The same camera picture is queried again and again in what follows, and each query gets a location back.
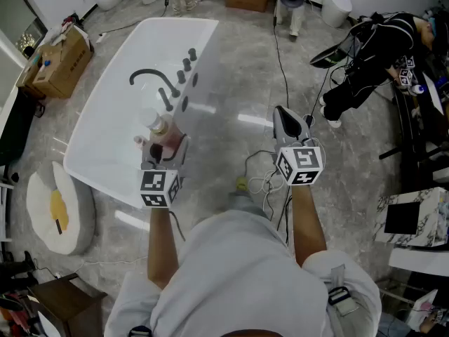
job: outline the white t-shirt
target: white t-shirt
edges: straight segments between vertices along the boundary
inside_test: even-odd
[[[227,211],[199,223],[179,255],[180,268],[161,291],[145,275],[123,281],[105,337],[147,326],[155,337],[220,337],[258,329],[283,337],[331,337],[326,313],[332,268],[345,265],[344,284],[361,293],[375,321],[379,290],[347,254],[322,251],[296,263],[265,218]]]

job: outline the yellow object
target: yellow object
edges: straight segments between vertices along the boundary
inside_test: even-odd
[[[236,181],[236,189],[240,191],[248,191],[248,180],[244,176],[239,176]]]
[[[50,212],[53,220],[59,220],[59,225],[62,231],[67,229],[69,224],[69,215],[67,215],[67,208],[62,199],[61,192],[54,190],[50,198]]]

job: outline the black pants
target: black pants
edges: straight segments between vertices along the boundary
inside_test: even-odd
[[[358,108],[388,77],[388,72],[378,64],[363,65],[348,76],[342,84],[323,95],[326,103],[324,117],[327,120],[335,121],[351,107]]]

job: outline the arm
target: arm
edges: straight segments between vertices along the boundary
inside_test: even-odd
[[[179,268],[168,209],[152,209],[148,245],[148,279],[164,289]]]
[[[386,69],[386,71],[390,74],[390,76],[393,78],[393,80],[397,83],[397,84],[401,84],[401,80],[399,79],[399,72],[398,70],[396,70],[393,65],[390,66],[388,69]]]
[[[296,262],[302,266],[310,255],[325,251],[326,241],[309,186],[292,186],[293,239]]]

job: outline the bathtub knob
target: bathtub knob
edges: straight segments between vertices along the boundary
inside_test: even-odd
[[[184,71],[190,71],[192,69],[189,59],[184,59],[182,62],[184,63]]]
[[[170,101],[168,100],[167,94],[166,94],[166,92],[164,91],[164,89],[163,89],[163,88],[160,88],[158,91],[159,91],[159,93],[161,94],[162,101],[163,101],[163,103],[164,103],[165,106],[166,106],[166,110],[167,110],[167,111],[173,110],[173,105],[170,104]]]
[[[179,82],[180,84],[185,83],[184,72],[182,70],[179,70],[176,74],[177,74],[177,82]]]
[[[190,61],[196,61],[196,50],[194,48],[189,49]]]

